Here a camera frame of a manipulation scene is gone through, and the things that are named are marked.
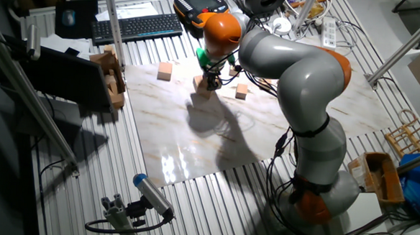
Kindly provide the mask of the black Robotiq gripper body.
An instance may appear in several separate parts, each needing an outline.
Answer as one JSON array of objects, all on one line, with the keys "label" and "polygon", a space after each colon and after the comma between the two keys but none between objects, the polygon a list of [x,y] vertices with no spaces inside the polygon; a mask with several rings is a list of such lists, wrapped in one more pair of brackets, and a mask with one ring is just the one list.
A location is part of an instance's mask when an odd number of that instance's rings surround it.
[{"label": "black Robotiq gripper body", "polygon": [[220,75],[221,72],[218,70],[204,69],[203,71],[203,77],[205,77],[205,79],[220,80]]}]

